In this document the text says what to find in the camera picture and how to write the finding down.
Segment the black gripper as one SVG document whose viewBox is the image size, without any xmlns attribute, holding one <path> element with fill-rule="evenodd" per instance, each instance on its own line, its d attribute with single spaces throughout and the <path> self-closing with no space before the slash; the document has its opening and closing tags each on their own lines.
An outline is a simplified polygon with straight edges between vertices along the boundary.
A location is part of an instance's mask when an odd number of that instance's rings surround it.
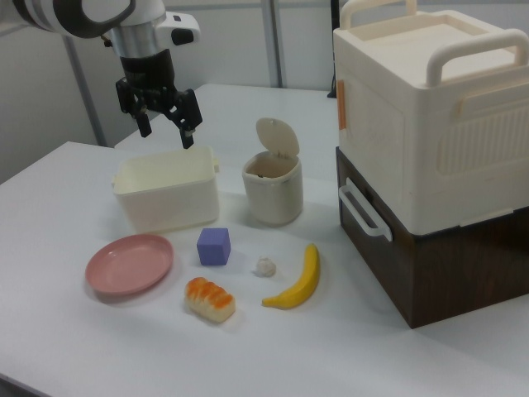
<svg viewBox="0 0 529 397">
<path fill-rule="evenodd" d="M 145 58 L 121 57 L 125 76 L 116 82 L 122 112 L 136 119 L 141 137 L 152 133 L 148 111 L 161 113 L 179 129 L 182 146 L 189 149 L 193 134 L 203 122 L 195 92 L 174 85 L 171 54 L 163 50 Z"/>
</svg>

